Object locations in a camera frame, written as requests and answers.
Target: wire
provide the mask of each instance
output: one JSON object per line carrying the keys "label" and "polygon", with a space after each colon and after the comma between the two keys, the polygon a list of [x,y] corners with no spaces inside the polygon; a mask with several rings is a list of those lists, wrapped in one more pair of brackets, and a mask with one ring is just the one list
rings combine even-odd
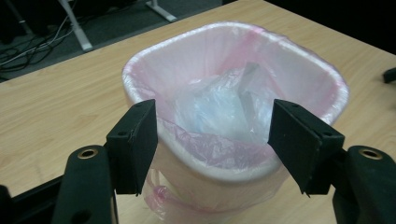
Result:
{"label": "wire", "polygon": [[[72,9],[76,6],[76,4],[77,4],[77,0],[73,4]],[[73,32],[73,29],[71,29],[70,32],[68,32],[67,34],[65,34],[61,37],[58,37],[58,35],[62,31],[62,28],[64,27],[64,24],[67,21],[67,19],[68,19],[68,16],[66,16],[64,18],[64,20],[61,23],[61,25],[59,26],[55,36],[50,41],[48,38],[46,38],[44,41],[41,41],[40,43],[36,44],[33,48],[28,49],[30,47],[30,45],[33,43],[33,41],[35,41],[36,38],[34,37],[28,41],[22,42],[16,46],[14,46],[13,48],[2,50],[1,54],[5,55],[5,56],[3,56],[1,58],[1,60],[6,59],[6,61],[0,63],[0,71],[1,72],[14,72],[14,71],[18,71],[18,70],[22,70],[22,69],[26,68],[29,64],[36,64],[36,63],[42,62],[47,56],[50,55],[50,53],[53,51],[54,47],[60,45],[64,41],[64,39]],[[52,44],[54,42],[59,41],[59,40],[61,40],[61,41],[58,42],[58,44],[56,44],[55,46],[52,46]],[[27,42],[28,42],[28,45],[23,50],[18,50],[16,48],[22,44],[27,43]],[[35,55],[37,55],[37,53],[45,51],[42,49],[45,49],[47,51],[47,53],[43,57],[41,57],[41,59],[39,59],[38,61],[33,63],[32,60],[35,57]],[[10,51],[10,50],[14,50],[15,51],[14,54],[8,54],[7,51]],[[25,57],[25,60],[26,60],[25,63],[19,63],[16,65],[12,65],[10,67],[4,67],[5,64],[14,62],[18,59],[21,59],[21,57]]]}
{"label": "wire", "polygon": [[13,62],[14,60],[20,58],[21,56],[24,56],[25,54],[27,54],[27,53],[29,53],[29,52],[31,52],[31,51],[36,51],[37,49],[43,49],[43,48],[45,48],[45,47],[48,47],[48,46],[49,46],[50,44],[52,44],[54,41],[57,41],[57,40],[59,40],[59,39],[61,39],[61,38],[65,38],[65,37],[67,37],[68,35],[70,35],[71,32],[69,32],[69,34],[64,35],[64,36],[62,36],[62,37],[60,37],[60,38],[57,39],[57,36],[58,36],[58,34],[60,33],[60,31],[62,30],[62,27],[64,26],[64,23],[66,22],[67,18],[68,18],[68,16],[66,16],[66,17],[64,18],[64,21],[63,21],[62,24],[59,26],[58,31],[56,32],[55,37],[53,37],[53,39],[52,39],[50,42],[47,42],[47,43],[44,43],[44,44],[40,44],[40,45],[38,45],[37,47],[34,47],[34,48],[32,48],[32,49],[28,49],[28,50],[26,50],[26,51],[20,53],[19,55],[15,56],[15,57],[13,57],[13,58],[11,58],[11,59],[9,59],[8,61],[5,61],[5,62],[3,62],[3,63],[0,63],[0,65],[4,65],[4,64]]}

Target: trash can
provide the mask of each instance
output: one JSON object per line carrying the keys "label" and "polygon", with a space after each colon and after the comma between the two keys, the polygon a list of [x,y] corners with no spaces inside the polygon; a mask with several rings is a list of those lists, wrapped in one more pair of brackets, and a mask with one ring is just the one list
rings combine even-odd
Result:
{"label": "trash can", "polygon": [[274,99],[333,123],[339,72],[283,35],[215,22],[138,52],[122,78],[132,103],[155,99],[160,144],[143,189],[164,223],[224,223],[289,176],[268,140]]}

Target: brass insert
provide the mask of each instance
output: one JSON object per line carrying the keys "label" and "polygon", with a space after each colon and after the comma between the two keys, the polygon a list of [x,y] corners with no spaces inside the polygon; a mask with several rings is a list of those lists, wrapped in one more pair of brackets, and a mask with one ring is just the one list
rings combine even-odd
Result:
{"label": "brass insert", "polygon": [[78,153],[78,158],[82,160],[87,160],[90,159],[98,154],[98,150],[95,148],[87,148],[83,151],[80,151]]}
{"label": "brass insert", "polygon": [[359,153],[363,156],[366,157],[368,159],[372,159],[372,160],[382,160],[382,154],[370,149],[370,148],[362,148],[361,150],[359,150]]}

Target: wooden table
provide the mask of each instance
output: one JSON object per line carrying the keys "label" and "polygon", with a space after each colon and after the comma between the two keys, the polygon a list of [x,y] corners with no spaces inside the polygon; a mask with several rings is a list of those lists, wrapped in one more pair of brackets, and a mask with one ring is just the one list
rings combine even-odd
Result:
{"label": "wooden table", "polygon": [[[339,69],[350,101],[333,125],[345,148],[376,147],[396,159],[396,85],[382,73],[396,56],[263,1],[241,0],[0,84],[0,184],[12,196],[64,172],[67,157],[102,145],[127,111],[121,69],[138,51],[214,21],[242,21],[286,35]],[[120,223],[161,223],[143,197],[119,196]],[[308,198],[289,178],[277,195],[229,223],[335,223],[332,192]]]}

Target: metal stand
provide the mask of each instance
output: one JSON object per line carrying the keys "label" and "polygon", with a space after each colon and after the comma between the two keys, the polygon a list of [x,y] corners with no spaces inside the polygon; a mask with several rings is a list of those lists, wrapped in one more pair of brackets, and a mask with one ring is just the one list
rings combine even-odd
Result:
{"label": "metal stand", "polygon": [[91,51],[92,50],[92,44],[90,40],[88,40],[87,36],[85,35],[84,31],[81,29],[79,26],[77,19],[73,13],[72,8],[70,7],[69,3],[67,0],[59,0],[59,3],[62,5],[64,10],[67,13],[67,16],[69,17],[70,21],[73,24],[73,31],[76,35],[76,38],[78,39],[79,44],[81,45],[82,49],[85,52]]}
{"label": "metal stand", "polygon": [[172,14],[170,14],[169,12],[165,11],[163,8],[158,6],[157,0],[151,0],[151,1],[147,2],[146,5],[148,7],[150,7],[152,10],[156,11],[158,14],[165,17],[170,22],[177,20],[177,18],[174,17]]}
{"label": "metal stand", "polygon": [[12,13],[14,13],[14,16],[17,18],[18,22],[20,23],[26,34],[31,35],[33,32],[30,29],[30,27],[26,24],[26,21],[21,16],[20,12],[14,7],[14,5],[9,0],[6,0],[6,4],[8,5],[9,9],[11,9]]}

